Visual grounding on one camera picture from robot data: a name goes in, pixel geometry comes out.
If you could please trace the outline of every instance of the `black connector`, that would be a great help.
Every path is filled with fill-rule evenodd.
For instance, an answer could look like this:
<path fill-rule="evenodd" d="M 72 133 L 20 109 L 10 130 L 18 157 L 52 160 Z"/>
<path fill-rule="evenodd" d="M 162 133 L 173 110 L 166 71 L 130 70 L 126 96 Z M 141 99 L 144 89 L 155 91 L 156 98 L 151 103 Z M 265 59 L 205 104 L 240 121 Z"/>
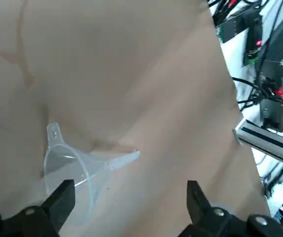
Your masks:
<path fill-rule="evenodd" d="M 262 48 L 262 16 L 258 15 L 254 19 L 253 24 L 249 27 L 246 42 L 245 50 L 243 57 L 243 64 L 249 65 L 254 64 L 258 59 L 259 51 Z"/>

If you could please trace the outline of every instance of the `black cable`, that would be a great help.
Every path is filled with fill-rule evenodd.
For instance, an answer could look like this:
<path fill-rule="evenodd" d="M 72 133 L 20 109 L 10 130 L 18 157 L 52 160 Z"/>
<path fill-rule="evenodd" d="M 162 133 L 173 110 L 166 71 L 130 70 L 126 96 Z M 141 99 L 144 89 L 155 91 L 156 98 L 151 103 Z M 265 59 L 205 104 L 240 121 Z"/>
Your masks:
<path fill-rule="evenodd" d="M 242 0 L 244 1 L 246 4 L 255 4 L 255 3 L 259 3 L 261 2 L 262 0 L 258 0 L 258 1 L 248 1 L 248 0 Z"/>
<path fill-rule="evenodd" d="M 257 81 L 259 80 L 259 76 L 260 76 L 260 73 L 261 73 L 261 70 L 262 70 L 262 67 L 263 67 L 263 63 L 264 63 L 264 60 L 265 60 L 266 55 L 267 55 L 267 52 L 268 52 L 268 48 L 269 48 L 269 46 L 270 46 L 270 42 L 271 42 L 271 39 L 272 39 L 273 31 L 274 31 L 274 28 L 275 28 L 277 19 L 278 19 L 278 17 L 279 17 L 279 14 L 280 14 L 282 5 L 283 5 L 283 0 L 282 0 L 280 6 L 279 6 L 279 8 L 278 8 L 277 13 L 276 13 L 276 16 L 275 16 L 275 19 L 274 19 L 274 22 L 273 22 L 273 26 L 272 26 L 272 28 L 271 28 L 270 36 L 269 36 L 268 40 L 267 40 L 266 43 L 265 43 L 264 53 L 263 53 L 263 55 L 262 55 L 262 57 L 261 57 L 261 61 L 260 61 L 258 70 L 256 70 L 255 84 L 257 84 Z M 251 90 L 251 92 L 250 92 L 250 94 L 249 94 L 249 96 L 248 96 L 248 100 L 251 99 L 252 94 L 253 94 L 253 91 L 254 91 L 254 88 Z M 246 109 L 246 108 L 247 108 L 247 104 L 245 104 L 245 105 L 241 108 L 240 111 L 243 111 L 243 110 Z"/>
<path fill-rule="evenodd" d="M 252 98 L 252 99 L 249 99 L 249 100 L 241 100 L 241 101 L 238 101 L 237 103 L 238 104 L 243 104 L 243 103 L 249 103 L 249 102 L 253 102 L 253 105 L 255 104 L 254 103 L 254 100 L 255 99 L 258 99 L 258 97 L 255 97 L 255 98 Z"/>
<path fill-rule="evenodd" d="M 259 163 L 255 163 L 255 165 L 260 165 L 263 163 L 263 161 L 265 160 L 267 154 L 264 155 L 264 157 L 261 159 L 261 161 Z"/>
<path fill-rule="evenodd" d="M 242 0 L 242 1 L 244 1 L 246 4 L 255 4 L 255 3 L 261 3 L 262 2 L 262 0 L 258 0 L 258 1 Z M 263 5 L 261 5 L 260 7 L 264 8 L 266 6 L 266 4 L 268 4 L 269 1 L 270 0 L 266 0 L 266 2 Z"/>
<path fill-rule="evenodd" d="M 266 0 L 266 2 L 263 5 L 261 5 L 260 8 L 264 8 L 269 3 L 269 1 L 270 0 Z"/>
<path fill-rule="evenodd" d="M 257 85 L 255 85 L 254 83 L 248 81 L 248 80 L 244 80 L 244 79 L 240 79 L 240 78 L 232 78 L 232 80 L 234 81 L 239 81 L 241 83 L 247 84 L 249 86 L 252 86 L 254 89 L 259 89 Z"/>
<path fill-rule="evenodd" d="M 249 104 L 249 105 L 248 105 L 248 104 L 246 105 L 246 104 L 243 106 L 245 109 L 247 109 L 247 108 L 252 107 L 252 106 L 255 105 L 255 104 L 253 104 L 253 103 L 252 103 L 252 104 Z"/>
<path fill-rule="evenodd" d="M 219 3 L 221 0 L 215 0 L 213 1 L 212 3 L 209 3 L 208 6 L 211 7 L 211 6 L 214 6 L 216 5 L 217 3 Z"/>

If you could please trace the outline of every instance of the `brown paper sheet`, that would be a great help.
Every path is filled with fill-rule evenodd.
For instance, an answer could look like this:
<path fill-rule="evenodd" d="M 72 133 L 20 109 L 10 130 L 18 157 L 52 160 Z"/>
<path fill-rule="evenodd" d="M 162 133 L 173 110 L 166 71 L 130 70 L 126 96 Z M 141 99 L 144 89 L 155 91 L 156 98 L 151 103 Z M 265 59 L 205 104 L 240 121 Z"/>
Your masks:
<path fill-rule="evenodd" d="M 187 180 L 241 218 L 268 213 L 235 97 L 203 0 L 0 0 L 0 213 L 45 197 L 49 121 L 86 152 L 141 151 L 62 236 L 177 236 Z"/>

